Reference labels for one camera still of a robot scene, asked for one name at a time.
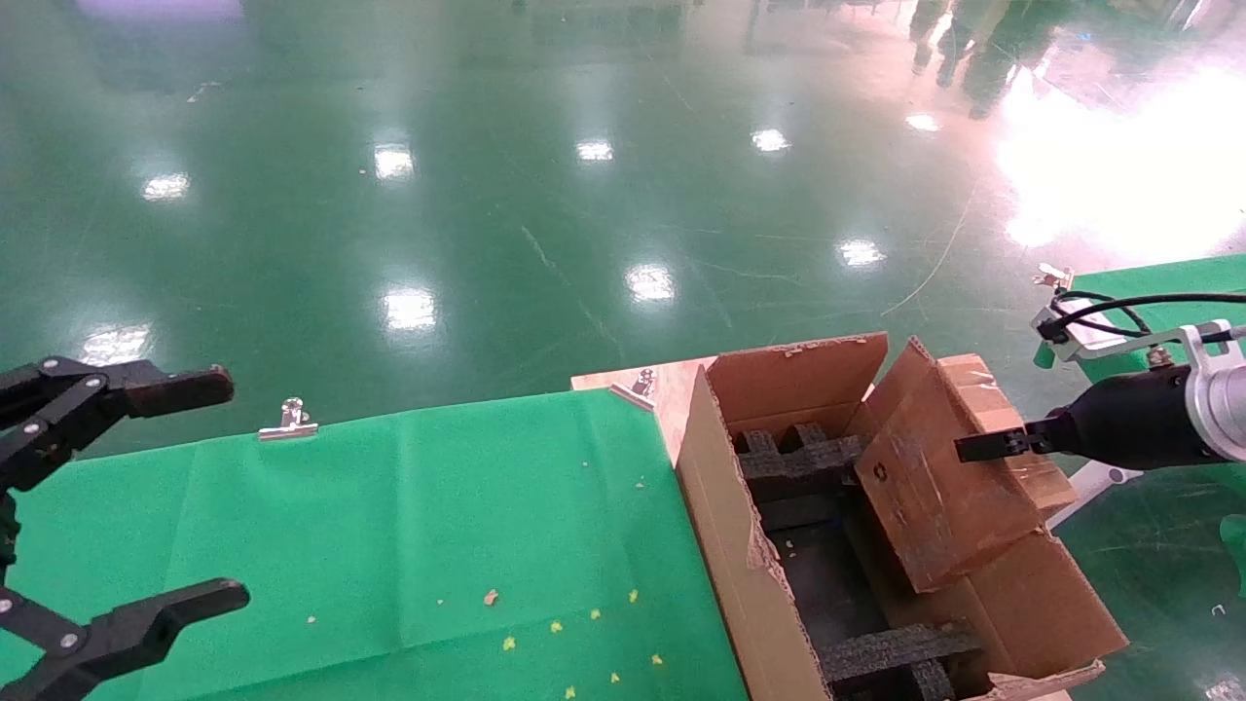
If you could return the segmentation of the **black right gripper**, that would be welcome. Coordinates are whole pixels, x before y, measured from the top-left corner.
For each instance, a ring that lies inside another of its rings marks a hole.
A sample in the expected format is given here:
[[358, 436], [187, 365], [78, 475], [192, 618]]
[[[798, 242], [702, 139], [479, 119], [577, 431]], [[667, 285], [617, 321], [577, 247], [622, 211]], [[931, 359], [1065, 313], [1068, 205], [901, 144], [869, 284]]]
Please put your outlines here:
[[962, 436], [959, 462], [1063, 453], [1125, 469], [1202, 464], [1205, 440], [1187, 408], [1189, 365], [1113, 376], [1088, 387], [1045, 422]]

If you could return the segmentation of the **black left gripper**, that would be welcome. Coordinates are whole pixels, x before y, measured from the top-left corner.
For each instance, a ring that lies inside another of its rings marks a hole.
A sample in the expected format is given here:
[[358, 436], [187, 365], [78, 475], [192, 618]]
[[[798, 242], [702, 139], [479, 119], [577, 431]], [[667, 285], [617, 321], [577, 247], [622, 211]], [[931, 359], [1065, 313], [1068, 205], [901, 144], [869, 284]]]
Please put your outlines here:
[[[231, 402], [235, 383], [222, 365], [167, 374], [150, 360], [88, 365], [46, 356], [1, 377], [1, 488], [30, 492], [93, 440], [125, 420], [150, 420]], [[17, 562], [17, 502], [0, 506], [0, 568]], [[113, 608], [78, 625], [4, 586], [2, 630], [40, 647], [27, 674], [5, 684], [4, 700], [85, 700], [113, 679], [164, 662], [191, 625], [235, 613], [252, 600], [234, 578], [181, 586]]]

